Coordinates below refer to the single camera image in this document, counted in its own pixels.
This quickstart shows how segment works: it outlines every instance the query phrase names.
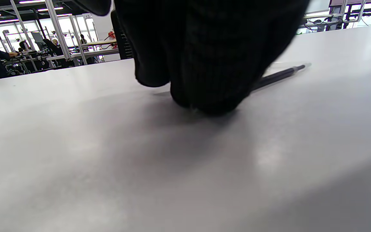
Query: black pen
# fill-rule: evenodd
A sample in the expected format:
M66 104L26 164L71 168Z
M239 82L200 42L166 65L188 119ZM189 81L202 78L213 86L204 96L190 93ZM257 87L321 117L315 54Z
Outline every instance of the black pen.
M295 75L298 71L300 71L302 69L305 69L306 67L309 67L310 65L311 65L310 63L306 63L306 64L303 64L303 65L300 65L300 66L294 66L294 67L292 67L290 69L286 69L286 70L283 70L283 71L276 72L274 74L265 76L253 88L253 90L262 88L262 87L264 87L266 85L273 84L273 83L275 83L277 81L281 81L281 80L283 80L285 78L291 77L291 76Z

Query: black office chair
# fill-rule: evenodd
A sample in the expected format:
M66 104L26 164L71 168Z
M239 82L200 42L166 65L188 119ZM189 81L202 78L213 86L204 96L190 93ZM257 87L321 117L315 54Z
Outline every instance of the black office chair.
M50 52L51 56L62 56L64 53L62 52L62 49L57 47L55 44L53 44L50 40L48 39L43 39L44 43L47 45L47 48ZM63 68L68 68L70 66L74 66L74 62L66 61L65 59L58 59L57 62L63 67Z
M50 40L48 39L43 39L44 43L47 45L48 49L55 53L55 55L57 56L62 56L64 53L62 52L62 49L60 49L59 47L57 47L55 44L53 44Z
M125 34L122 32L118 18L117 18L117 12L113 10L111 12L111 22L112 22L112 27L114 28L115 32L115 38L117 40L117 45L118 45L118 52L119 52L119 57L121 59L130 59L133 57L133 49L132 46L130 46L130 43L125 36Z

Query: white table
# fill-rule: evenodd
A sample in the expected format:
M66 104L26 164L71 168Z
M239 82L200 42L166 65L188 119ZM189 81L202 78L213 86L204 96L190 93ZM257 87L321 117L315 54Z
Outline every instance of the white table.
M84 52L84 55L86 58L90 57L96 57L96 56L105 56L105 55L111 55L111 54L118 54L118 49L104 49L104 50L97 50L97 51L90 51L90 52ZM72 58L81 58L81 53L73 53L71 54ZM56 60L56 59L64 59L64 56L56 56L56 57L48 57L47 60Z
M219 119L132 60L0 80L0 231L371 232L371 27L279 61L313 66Z

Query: workstation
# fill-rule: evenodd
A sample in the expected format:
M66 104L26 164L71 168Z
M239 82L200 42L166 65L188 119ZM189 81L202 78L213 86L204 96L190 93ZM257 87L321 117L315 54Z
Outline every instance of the workstation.
M0 0L0 51L18 53L1 60L3 77L118 60L112 27L99 29L114 39L99 38L94 21L69 0Z
M133 59L1 79L0 231L371 232L371 25L339 24L219 118Z

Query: black glove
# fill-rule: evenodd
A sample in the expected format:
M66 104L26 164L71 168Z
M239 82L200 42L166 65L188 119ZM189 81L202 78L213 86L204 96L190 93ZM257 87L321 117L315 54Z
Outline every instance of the black glove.
M109 0L75 0L106 15ZM115 0L145 86L207 114L234 110L286 49L309 0Z

